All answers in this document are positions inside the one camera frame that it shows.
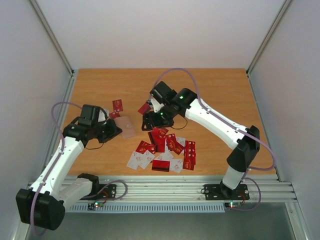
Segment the pink leather card holder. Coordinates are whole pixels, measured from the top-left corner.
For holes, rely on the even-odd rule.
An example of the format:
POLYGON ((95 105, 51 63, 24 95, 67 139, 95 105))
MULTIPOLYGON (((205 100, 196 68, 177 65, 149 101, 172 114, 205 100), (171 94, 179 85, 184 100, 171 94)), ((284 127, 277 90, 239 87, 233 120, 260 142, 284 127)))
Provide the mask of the pink leather card holder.
POLYGON ((137 135, 135 128, 128 116, 117 117, 114 119, 117 127, 122 129, 121 136, 124 139, 133 138, 137 135))

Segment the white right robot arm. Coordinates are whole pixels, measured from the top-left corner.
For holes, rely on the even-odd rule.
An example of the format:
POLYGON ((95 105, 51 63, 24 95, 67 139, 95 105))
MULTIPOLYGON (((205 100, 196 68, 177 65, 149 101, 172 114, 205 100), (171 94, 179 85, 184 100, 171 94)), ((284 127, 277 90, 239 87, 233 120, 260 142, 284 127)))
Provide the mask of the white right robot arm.
POLYGON ((260 150, 260 131, 231 121, 205 103, 203 99, 188 88, 179 92, 161 81, 150 91, 147 103, 153 110, 142 115, 143 131, 153 128, 172 127, 174 117, 180 115, 191 120, 219 137, 231 150, 227 157, 228 169, 221 180, 218 193, 224 199, 234 197, 238 186, 250 164, 260 150))

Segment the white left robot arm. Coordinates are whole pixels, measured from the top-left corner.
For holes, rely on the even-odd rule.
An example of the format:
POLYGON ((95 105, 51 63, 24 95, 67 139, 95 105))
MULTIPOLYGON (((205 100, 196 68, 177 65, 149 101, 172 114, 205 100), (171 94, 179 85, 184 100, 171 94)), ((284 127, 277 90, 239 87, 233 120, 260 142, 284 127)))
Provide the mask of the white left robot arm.
POLYGON ((53 231, 61 225, 66 210, 78 201, 98 197, 113 199, 115 185, 103 186, 98 176, 89 173, 81 173, 65 188, 62 185, 89 141, 105 144, 121 133, 122 129, 103 108, 83 105, 80 115, 60 131, 59 145, 40 176, 28 189, 21 188, 16 194, 21 222, 53 231))

